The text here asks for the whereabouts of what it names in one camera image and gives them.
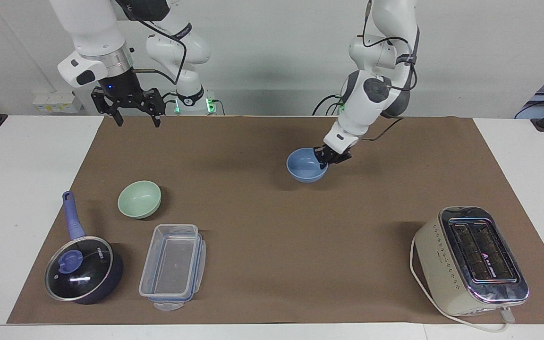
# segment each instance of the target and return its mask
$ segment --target toaster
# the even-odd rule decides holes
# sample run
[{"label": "toaster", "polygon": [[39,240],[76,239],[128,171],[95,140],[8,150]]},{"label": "toaster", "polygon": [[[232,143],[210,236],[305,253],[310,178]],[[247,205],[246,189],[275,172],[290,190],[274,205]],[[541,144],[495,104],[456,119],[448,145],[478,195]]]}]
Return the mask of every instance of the toaster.
[{"label": "toaster", "polygon": [[471,316],[523,304],[528,286],[492,216],[453,206],[414,239],[433,301],[451,316]]}]

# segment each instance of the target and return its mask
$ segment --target green bowl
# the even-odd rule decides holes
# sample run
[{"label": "green bowl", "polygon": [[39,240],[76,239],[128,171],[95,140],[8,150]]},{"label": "green bowl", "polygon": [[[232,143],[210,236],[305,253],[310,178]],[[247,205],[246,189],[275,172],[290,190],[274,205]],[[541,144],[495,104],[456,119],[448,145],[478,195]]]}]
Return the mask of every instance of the green bowl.
[{"label": "green bowl", "polygon": [[161,205],[161,188],[151,181],[137,181],[128,185],[117,200],[123,215],[131,218],[146,218],[153,215]]}]

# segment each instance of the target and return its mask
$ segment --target brown paper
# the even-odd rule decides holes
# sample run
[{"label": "brown paper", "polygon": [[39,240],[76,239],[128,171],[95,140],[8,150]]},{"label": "brown paper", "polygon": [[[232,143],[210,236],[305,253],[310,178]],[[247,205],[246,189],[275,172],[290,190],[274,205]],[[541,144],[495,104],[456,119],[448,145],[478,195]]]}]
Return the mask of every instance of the brown paper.
[{"label": "brown paper", "polygon": [[[8,323],[451,323],[408,269],[415,232],[453,205],[488,210],[529,284],[518,323],[544,323],[544,245],[471,119],[408,118],[313,184],[285,168],[291,151],[321,144],[334,119],[125,118],[102,123],[73,183],[88,235],[125,261],[118,288],[83,306],[47,295],[47,262],[68,240],[60,212]],[[369,137],[390,121],[379,119]],[[138,180],[162,188],[145,220],[117,210]],[[207,241],[200,291],[161,312],[138,294],[155,226],[195,224]],[[468,318],[500,323],[498,313]]]}]

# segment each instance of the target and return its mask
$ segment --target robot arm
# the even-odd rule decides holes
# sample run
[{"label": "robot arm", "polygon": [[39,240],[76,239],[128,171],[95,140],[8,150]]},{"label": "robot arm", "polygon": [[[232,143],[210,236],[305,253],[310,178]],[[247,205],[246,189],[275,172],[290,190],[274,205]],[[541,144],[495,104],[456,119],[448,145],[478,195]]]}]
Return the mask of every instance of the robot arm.
[{"label": "robot arm", "polygon": [[[350,56],[358,70],[348,76],[343,86],[341,101],[345,110],[324,136],[324,145],[314,149],[321,166],[349,159],[349,149],[378,116],[396,117],[406,109],[419,37],[416,1],[375,0],[373,21],[391,39],[376,43],[386,38],[367,34],[356,37],[350,44]],[[382,75],[383,68],[395,69],[393,80]]]},{"label": "robot arm", "polygon": [[209,110],[207,91],[201,84],[199,75],[193,65],[204,64],[209,60],[211,48],[205,39],[193,32],[192,25],[184,17],[169,11],[168,15],[155,25],[172,36],[175,36],[186,46],[186,59],[180,71],[179,65],[183,58],[184,48],[160,34],[153,34],[146,40],[146,51],[153,60],[164,66],[172,75],[179,72],[176,93],[180,111]]},{"label": "robot arm", "polygon": [[[139,70],[133,68],[130,51],[117,26],[110,1],[50,0],[75,46],[75,51],[58,65],[58,71],[73,87],[97,80],[100,86],[93,89],[93,102],[100,113],[112,116],[117,125],[123,124],[119,108],[137,108],[151,115],[158,127],[160,116],[165,114],[165,103],[157,88],[142,90],[136,76]],[[177,1],[115,0],[129,19],[137,19],[145,25],[145,21],[155,22],[158,30],[164,32],[149,37],[147,49],[153,59],[175,73],[176,81],[173,83],[177,86],[182,103],[193,110],[209,109],[209,101],[203,96],[205,90],[192,67],[192,64],[209,60],[209,46],[201,37],[190,32],[192,26],[185,19],[170,10],[170,6]],[[164,37],[165,34],[177,41]],[[184,53],[187,64],[182,69],[179,64]]]}]

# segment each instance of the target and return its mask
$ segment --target logo on toaster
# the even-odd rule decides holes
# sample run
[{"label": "logo on toaster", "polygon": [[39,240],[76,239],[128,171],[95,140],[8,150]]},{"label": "logo on toaster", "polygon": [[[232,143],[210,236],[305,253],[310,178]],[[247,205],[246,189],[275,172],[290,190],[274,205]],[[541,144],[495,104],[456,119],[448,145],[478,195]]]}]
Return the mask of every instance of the logo on toaster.
[{"label": "logo on toaster", "polygon": [[490,271],[490,275],[492,275],[493,278],[496,278],[497,275],[494,273],[494,268],[492,263],[490,263],[490,260],[488,260],[488,255],[482,253],[482,258],[484,259],[484,262],[486,262],[486,267],[488,267],[488,271]]}]

